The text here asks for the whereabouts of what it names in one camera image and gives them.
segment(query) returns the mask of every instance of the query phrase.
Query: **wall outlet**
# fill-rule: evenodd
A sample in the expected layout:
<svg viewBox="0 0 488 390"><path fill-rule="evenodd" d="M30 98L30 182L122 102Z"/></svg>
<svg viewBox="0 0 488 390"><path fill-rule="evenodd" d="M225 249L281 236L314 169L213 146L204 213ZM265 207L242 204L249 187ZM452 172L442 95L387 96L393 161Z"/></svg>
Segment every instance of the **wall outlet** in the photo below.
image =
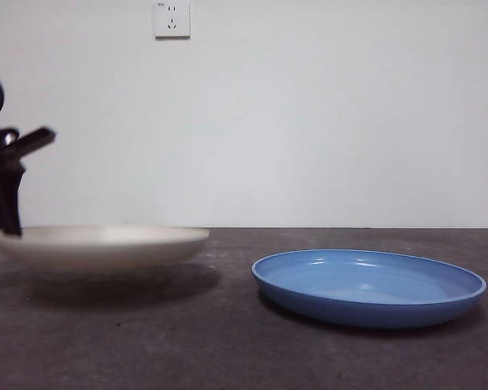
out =
<svg viewBox="0 0 488 390"><path fill-rule="evenodd" d="M190 38L190 0L154 3L155 39Z"/></svg>

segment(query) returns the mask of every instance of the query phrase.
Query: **tabletop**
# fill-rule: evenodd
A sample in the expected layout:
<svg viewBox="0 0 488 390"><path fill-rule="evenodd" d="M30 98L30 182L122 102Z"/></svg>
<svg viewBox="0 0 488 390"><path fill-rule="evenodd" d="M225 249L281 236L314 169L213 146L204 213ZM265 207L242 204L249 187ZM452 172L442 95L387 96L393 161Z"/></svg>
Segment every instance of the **tabletop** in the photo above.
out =
<svg viewBox="0 0 488 390"><path fill-rule="evenodd" d="M488 229L217 228L188 262L86 277L0 254L0 389L488 389L488 289L462 318L399 331L259 293L257 259L327 248L435 258L488 283Z"/></svg>

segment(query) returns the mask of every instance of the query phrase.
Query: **white wall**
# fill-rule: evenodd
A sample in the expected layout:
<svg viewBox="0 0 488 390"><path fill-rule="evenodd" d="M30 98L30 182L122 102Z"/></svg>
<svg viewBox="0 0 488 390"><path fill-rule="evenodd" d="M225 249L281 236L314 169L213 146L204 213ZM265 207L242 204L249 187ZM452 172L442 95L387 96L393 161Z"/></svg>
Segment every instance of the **white wall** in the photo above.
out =
<svg viewBox="0 0 488 390"><path fill-rule="evenodd" d="M488 227L488 0L0 0L24 225Z"/></svg>

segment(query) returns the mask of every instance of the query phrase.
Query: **plate rim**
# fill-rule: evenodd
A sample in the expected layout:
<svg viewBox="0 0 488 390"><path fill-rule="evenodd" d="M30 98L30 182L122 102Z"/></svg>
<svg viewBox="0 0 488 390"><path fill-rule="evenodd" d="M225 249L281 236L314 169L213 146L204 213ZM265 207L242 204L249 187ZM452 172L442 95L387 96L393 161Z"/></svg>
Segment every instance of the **plate rim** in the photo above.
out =
<svg viewBox="0 0 488 390"><path fill-rule="evenodd" d="M445 298L445 299L438 299L438 300L433 300L433 301L423 301L423 302L406 302L406 303L401 303L401 302L395 302L395 303L389 303L389 302L379 302L379 301L358 301L358 300L352 300L352 299L343 299L343 298L337 298L337 297L330 297L326 296L323 294L318 294L318 293L307 293L304 291L300 291L295 288L286 288L283 286L280 286L278 284L274 284L271 281L265 279L263 276L259 274L259 272L256 270L256 267L261 263L269 258L274 258L276 256L281 256L284 254L297 254L297 253L302 253L302 252L337 252L337 251L342 251L342 252L357 252L357 253L368 253L368 254L389 254L389 255L395 255L395 256L401 256L405 258L414 258L414 259L419 259L419 260L424 260L428 262L436 262L439 264L443 264L449 267L454 267L457 268L458 270L468 272L470 275L475 276L476 279L478 279L481 282L481 287L475 291L471 292L470 294L464 294L460 295L455 298ZM379 250L366 250L366 249L301 249L301 250L290 250L286 252L280 252L280 253L274 253L270 254L264 258L260 258L259 260L255 261L253 265L251 266L251 272L253 273L253 276L258 279L259 281L272 285L276 288L280 288L284 291L287 292L292 292L292 293L297 293L297 294L302 294L306 297L313 297L313 298L323 298L331 301L340 301L344 303L357 303L357 304L364 304L364 305L383 305L383 306L427 306L427 305L441 305L445 303L453 303L453 302L459 302L459 301L465 301L470 298L478 297L481 296L485 291L486 291L486 281L478 274L476 274L473 271L467 270L466 268L463 268L461 266L457 266L455 264L450 264L449 262L441 262L439 260L434 260L433 258L423 258L420 256L413 256L411 254L402 254L402 253L395 253L395 252L383 252Z"/></svg>

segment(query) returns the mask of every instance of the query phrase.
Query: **white plate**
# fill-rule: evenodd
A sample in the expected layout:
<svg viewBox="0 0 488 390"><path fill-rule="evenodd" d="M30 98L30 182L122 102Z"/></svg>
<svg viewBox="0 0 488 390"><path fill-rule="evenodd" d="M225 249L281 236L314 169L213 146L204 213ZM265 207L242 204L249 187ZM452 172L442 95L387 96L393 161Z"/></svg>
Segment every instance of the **white plate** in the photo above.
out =
<svg viewBox="0 0 488 390"><path fill-rule="evenodd" d="M209 234L200 228L134 225L25 227L22 236L0 232L0 248L48 271L118 271L186 260Z"/></svg>

